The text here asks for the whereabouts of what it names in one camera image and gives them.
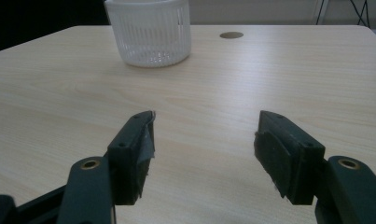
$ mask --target light wood tabletop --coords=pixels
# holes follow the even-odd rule
[[[219,37],[241,32],[235,39]],[[109,26],[0,51],[0,194],[64,185],[136,113],[155,110],[143,197],[118,223],[316,223],[280,197],[254,155],[260,110],[291,119],[376,174],[376,35],[359,26],[191,26],[173,66],[129,66]]]

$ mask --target brass screw hole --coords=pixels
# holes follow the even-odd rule
[[[350,170],[359,170],[360,166],[356,161],[340,159],[339,164]]]
[[[244,34],[240,32],[226,32],[220,35],[220,37],[225,38],[225,39],[235,39],[235,38],[240,38]]]
[[[99,161],[86,161],[80,166],[80,169],[90,170],[90,169],[94,169],[95,167],[97,167],[99,165],[100,165]]]

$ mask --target clear plastic cup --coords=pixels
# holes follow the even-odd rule
[[[162,67],[189,56],[188,0],[107,0],[105,6],[125,63]]]

